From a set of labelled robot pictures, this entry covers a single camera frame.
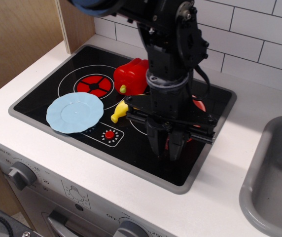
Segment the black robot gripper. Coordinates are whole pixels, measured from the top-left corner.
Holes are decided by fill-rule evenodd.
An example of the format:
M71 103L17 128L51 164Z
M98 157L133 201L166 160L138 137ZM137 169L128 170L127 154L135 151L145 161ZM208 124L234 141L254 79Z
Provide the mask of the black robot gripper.
M129 95L125 99L129 106L127 118L144 124L150 146L158 157L164 153L168 135L170 161L179 159L189 138L207 144L214 142L217 119L198 109L192 101L201 101L209 95L211 85L208 80L206 91L201 96L193 91L192 71L175 80L146 72L146 82L150 90L148 95Z

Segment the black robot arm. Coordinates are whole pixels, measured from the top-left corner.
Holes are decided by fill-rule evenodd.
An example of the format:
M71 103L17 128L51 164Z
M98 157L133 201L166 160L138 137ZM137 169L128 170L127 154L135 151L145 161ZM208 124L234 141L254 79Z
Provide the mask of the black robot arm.
M168 149L174 161L190 139L213 143L217 119L194 104L210 93L209 89L202 95L193 91L194 73L209 83L199 67L208 57L209 43L198 29L194 1L74 0L72 4L94 17L120 15L137 23L148 55L146 81L150 94L125 98L127 119L145 125L156 155Z

